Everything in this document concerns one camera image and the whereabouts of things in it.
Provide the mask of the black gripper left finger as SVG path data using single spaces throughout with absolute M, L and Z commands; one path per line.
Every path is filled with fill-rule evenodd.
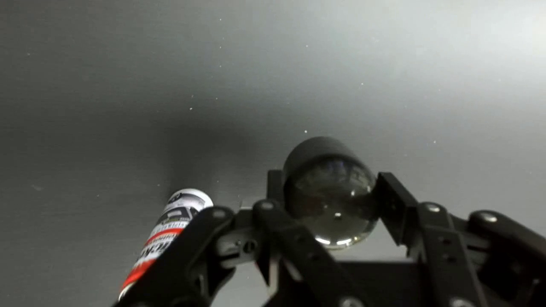
M 249 211 L 201 211 L 113 307 L 210 307 L 235 269 L 258 267 L 264 307 L 365 307 L 355 280 L 281 211 L 281 175 Z

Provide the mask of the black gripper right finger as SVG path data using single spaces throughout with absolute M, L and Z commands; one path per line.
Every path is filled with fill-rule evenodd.
M 546 307 L 546 240 L 495 211 L 466 219 L 418 202 L 391 173 L 374 188 L 380 221 L 425 272 L 433 307 Z

